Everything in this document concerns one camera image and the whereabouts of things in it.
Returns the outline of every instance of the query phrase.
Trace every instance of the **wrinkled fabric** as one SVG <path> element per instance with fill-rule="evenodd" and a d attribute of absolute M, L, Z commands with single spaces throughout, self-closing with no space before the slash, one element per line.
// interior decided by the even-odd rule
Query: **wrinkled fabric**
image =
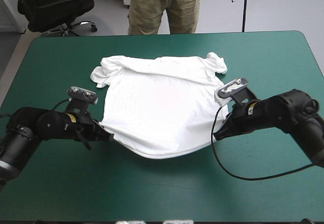
<path fill-rule="evenodd" d="M 223 86 L 215 75 L 226 73 L 223 58 L 125 56 L 103 58 L 91 80 L 109 85 L 100 124 L 114 139 L 147 158 L 177 157 L 210 144 L 219 105 L 214 92 Z M 228 114 L 225 106 L 217 131 Z"/>

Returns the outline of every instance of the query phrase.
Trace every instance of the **cloth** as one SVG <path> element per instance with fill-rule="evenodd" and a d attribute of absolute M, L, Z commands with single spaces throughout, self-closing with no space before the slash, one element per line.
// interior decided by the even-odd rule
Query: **cloth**
<path fill-rule="evenodd" d="M 109 85 L 100 124 L 114 139 L 147 158 L 176 157 L 210 144 L 219 105 L 214 92 L 224 84 L 223 58 L 161 57 L 155 60 L 112 56 L 103 58 L 91 80 Z M 228 110 L 219 114 L 215 130 Z"/>
<path fill-rule="evenodd" d="M 128 34 L 157 34 L 164 10 L 171 34 L 195 33 L 200 0 L 131 0 Z"/>

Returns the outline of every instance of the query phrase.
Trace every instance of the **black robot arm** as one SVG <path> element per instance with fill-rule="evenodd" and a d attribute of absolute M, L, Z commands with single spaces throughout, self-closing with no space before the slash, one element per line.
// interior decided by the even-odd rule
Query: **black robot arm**
<path fill-rule="evenodd" d="M 0 140 L 0 190 L 20 174 L 41 141 L 72 139 L 90 150 L 88 141 L 112 139 L 87 111 L 89 104 L 97 103 L 97 95 L 74 86 L 68 95 L 71 99 L 64 112 L 25 107 L 11 116 L 7 133 Z"/>
<path fill-rule="evenodd" d="M 221 106 L 235 101 L 232 112 L 214 133 L 216 140 L 277 127 L 293 137 L 313 164 L 324 167 L 324 121 L 317 113 L 318 101 L 305 92 L 293 89 L 259 100 L 240 78 L 222 87 L 215 98 Z"/>

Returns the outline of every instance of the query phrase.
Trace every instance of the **office chair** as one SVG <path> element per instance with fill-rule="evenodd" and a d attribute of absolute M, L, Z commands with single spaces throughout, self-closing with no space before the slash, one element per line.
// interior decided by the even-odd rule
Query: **office chair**
<path fill-rule="evenodd" d="M 18 12 L 27 18 L 29 30 L 42 32 L 42 36 L 54 33 L 61 33 L 62 37 L 79 36 L 72 29 L 85 24 L 90 24 L 93 32 L 97 31 L 96 25 L 90 21 L 72 25 L 76 17 L 93 7 L 93 0 L 18 0 Z"/>

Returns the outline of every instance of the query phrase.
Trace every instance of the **khaki pants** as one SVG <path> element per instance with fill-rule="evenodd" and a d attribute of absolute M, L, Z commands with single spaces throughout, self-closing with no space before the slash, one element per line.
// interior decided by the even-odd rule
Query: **khaki pants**
<path fill-rule="evenodd" d="M 163 11 L 170 33 L 195 33 L 200 0 L 131 0 L 128 34 L 157 34 Z"/>

